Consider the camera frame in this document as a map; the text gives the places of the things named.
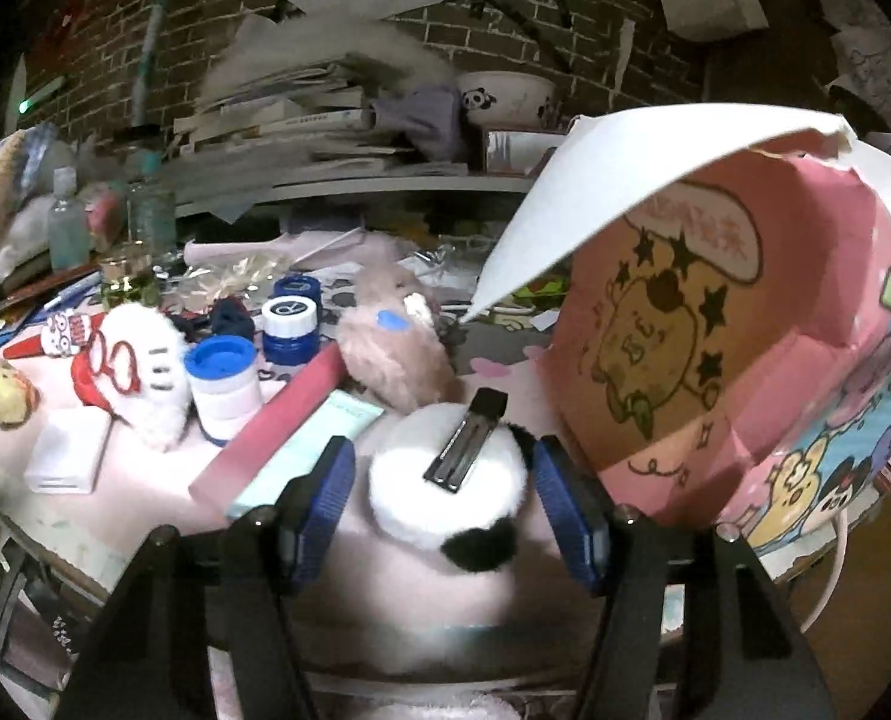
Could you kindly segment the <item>white panda plush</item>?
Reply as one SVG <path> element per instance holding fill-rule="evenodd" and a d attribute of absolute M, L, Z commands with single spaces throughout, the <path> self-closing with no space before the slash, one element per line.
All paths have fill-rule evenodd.
<path fill-rule="evenodd" d="M 473 460 L 441 403 L 382 419 L 322 573 L 292 606 L 305 663 L 403 681 L 528 679 L 578 667 L 600 613 L 567 574 L 533 491 L 530 436 L 501 422 Z"/>

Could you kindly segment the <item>black hair clip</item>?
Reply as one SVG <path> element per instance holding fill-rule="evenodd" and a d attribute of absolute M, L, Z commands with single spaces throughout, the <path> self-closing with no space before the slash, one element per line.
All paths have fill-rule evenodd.
<path fill-rule="evenodd" d="M 507 403 L 509 395 L 505 392 L 495 388 L 478 388 L 447 444 L 427 466 L 422 475 L 425 481 L 447 493 L 457 494 L 486 440 L 499 426 Z"/>

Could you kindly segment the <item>purple grey cloth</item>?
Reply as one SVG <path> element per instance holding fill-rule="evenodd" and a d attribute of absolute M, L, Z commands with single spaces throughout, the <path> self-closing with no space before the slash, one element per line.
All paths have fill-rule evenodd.
<path fill-rule="evenodd" d="M 421 86 L 370 103 L 377 132 L 403 135 L 427 161 L 453 163 L 465 154 L 461 98 L 454 85 Z"/>

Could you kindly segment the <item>clear plastic bag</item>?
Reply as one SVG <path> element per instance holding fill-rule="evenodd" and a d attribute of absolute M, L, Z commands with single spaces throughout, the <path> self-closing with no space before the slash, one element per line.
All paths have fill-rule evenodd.
<path fill-rule="evenodd" d="M 167 281 L 160 307 L 171 314 L 204 314 L 219 299 L 237 298 L 248 310 L 258 309 L 289 268 L 287 257 L 263 254 L 189 266 L 182 275 Z"/>

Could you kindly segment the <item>pink cylinder tube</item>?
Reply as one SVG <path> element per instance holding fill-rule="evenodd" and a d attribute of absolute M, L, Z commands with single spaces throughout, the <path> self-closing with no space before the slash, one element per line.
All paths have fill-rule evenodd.
<path fill-rule="evenodd" d="M 188 488 L 191 499 L 218 514 L 227 511 L 346 374 L 340 348 L 328 343 L 222 447 Z"/>

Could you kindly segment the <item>blue lid white jar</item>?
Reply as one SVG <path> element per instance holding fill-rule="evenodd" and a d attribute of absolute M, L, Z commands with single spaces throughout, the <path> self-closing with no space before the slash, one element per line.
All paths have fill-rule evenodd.
<path fill-rule="evenodd" d="M 214 335 L 183 359 L 201 431 L 226 445 L 263 408 L 256 348 L 239 335 Z"/>

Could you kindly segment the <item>yellow chick plush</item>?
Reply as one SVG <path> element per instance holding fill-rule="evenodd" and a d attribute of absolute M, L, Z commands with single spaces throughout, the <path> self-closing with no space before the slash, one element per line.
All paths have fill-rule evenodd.
<path fill-rule="evenodd" d="M 0 359 L 0 429 L 17 429 L 38 408 L 40 395 L 29 378 L 10 362 Z"/>

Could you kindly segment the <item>white shelf board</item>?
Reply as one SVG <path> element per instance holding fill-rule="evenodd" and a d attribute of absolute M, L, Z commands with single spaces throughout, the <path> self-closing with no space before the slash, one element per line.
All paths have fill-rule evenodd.
<path fill-rule="evenodd" d="M 226 213 L 232 216 L 245 213 L 255 205 L 295 202 L 296 200 L 363 197 L 377 193 L 414 192 L 481 192 L 525 193 L 532 188 L 533 179 L 520 176 L 372 176 L 346 177 L 337 181 L 304 182 L 303 184 L 273 185 L 263 190 L 229 195 L 227 199 L 201 199 L 177 205 L 178 218 Z"/>

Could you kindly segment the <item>small clear plastic bottle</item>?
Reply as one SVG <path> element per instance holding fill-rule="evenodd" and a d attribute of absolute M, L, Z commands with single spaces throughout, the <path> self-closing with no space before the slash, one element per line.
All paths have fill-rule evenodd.
<path fill-rule="evenodd" d="M 53 171 L 53 204 L 48 211 L 48 247 L 53 271 L 86 265 L 91 258 L 91 231 L 86 205 L 77 198 L 73 166 Z"/>

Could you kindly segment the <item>white rectangular box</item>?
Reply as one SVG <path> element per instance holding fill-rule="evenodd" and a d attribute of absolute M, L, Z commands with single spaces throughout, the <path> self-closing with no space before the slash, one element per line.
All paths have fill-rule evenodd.
<path fill-rule="evenodd" d="M 97 406 L 53 411 L 32 449 L 25 486 L 35 494 L 92 494 L 112 422 L 112 415 Z"/>

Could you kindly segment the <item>pink fluffy plush toy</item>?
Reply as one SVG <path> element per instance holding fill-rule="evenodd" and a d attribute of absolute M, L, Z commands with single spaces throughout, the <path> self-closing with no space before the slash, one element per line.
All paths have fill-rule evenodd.
<path fill-rule="evenodd" d="M 354 277 L 356 304 L 336 325 L 347 373 L 402 415 L 457 401 L 460 383 L 439 337 L 440 307 L 413 271 L 367 265 Z"/>

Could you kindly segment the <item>dark navy scrunchie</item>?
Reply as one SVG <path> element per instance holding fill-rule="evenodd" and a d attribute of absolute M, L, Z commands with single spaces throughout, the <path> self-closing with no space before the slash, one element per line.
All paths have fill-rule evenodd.
<path fill-rule="evenodd" d="M 178 332 L 183 333 L 188 343 L 200 343 L 205 338 L 219 335 L 240 337 L 247 341 L 255 338 L 255 322 L 250 310 L 239 298 L 221 298 L 204 314 L 183 312 L 170 316 L 170 321 Z"/>

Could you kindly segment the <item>stack of books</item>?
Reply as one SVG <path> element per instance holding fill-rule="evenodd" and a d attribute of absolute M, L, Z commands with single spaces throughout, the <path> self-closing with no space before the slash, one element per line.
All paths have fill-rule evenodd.
<path fill-rule="evenodd" d="M 370 103 L 421 86 L 454 85 L 437 55 L 341 59 L 239 83 L 173 126 L 164 181 L 180 203 L 273 185 L 445 171 L 403 135 L 377 132 Z"/>

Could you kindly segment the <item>panda ceramic bowl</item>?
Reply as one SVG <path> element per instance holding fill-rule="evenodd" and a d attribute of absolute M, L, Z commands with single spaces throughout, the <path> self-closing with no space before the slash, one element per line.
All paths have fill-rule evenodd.
<path fill-rule="evenodd" d="M 557 107 L 556 85 L 521 71 L 467 71 L 458 78 L 466 117 L 480 127 L 544 128 Z"/>

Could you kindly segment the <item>light blue cream tube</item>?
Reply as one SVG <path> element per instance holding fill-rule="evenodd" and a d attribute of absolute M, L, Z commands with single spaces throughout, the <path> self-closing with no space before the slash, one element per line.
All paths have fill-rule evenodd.
<path fill-rule="evenodd" d="M 383 413 L 381 406 L 343 390 L 331 392 L 229 504 L 226 517 L 232 520 L 258 505 L 274 504 L 289 481 L 312 470 L 329 439 L 341 436 L 354 440 Z"/>

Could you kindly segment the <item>white plush with red glasses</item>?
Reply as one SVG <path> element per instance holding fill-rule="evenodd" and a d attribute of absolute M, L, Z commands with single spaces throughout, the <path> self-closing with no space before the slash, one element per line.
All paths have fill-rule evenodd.
<path fill-rule="evenodd" d="M 123 302 L 75 355 L 71 374 L 84 405 L 125 421 L 149 449 L 168 452 L 182 440 L 191 406 L 185 371 L 188 343 L 157 307 Z"/>

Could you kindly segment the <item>blue lens case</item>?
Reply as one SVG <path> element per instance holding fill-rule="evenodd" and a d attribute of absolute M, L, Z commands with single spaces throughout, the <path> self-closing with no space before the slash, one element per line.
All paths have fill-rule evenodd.
<path fill-rule="evenodd" d="M 286 273 L 273 284 L 275 298 L 307 298 L 322 305 L 322 283 L 305 273 Z"/>

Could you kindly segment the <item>green glass jar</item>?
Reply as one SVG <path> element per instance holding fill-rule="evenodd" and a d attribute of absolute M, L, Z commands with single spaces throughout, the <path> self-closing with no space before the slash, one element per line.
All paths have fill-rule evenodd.
<path fill-rule="evenodd" d="M 100 300 L 105 310 L 121 304 L 159 304 L 159 280 L 149 249 L 142 242 L 123 242 L 110 249 L 98 262 L 102 275 Z"/>

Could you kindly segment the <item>white lid blue case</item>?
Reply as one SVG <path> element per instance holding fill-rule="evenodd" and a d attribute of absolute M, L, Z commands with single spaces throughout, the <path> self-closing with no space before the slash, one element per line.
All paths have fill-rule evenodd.
<path fill-rule="evenodd" d="M 262 305 L 263 355 L 278 366 L 302 366 L 320 349 L 317 304 L 304 296 L 276 296 Z"/>

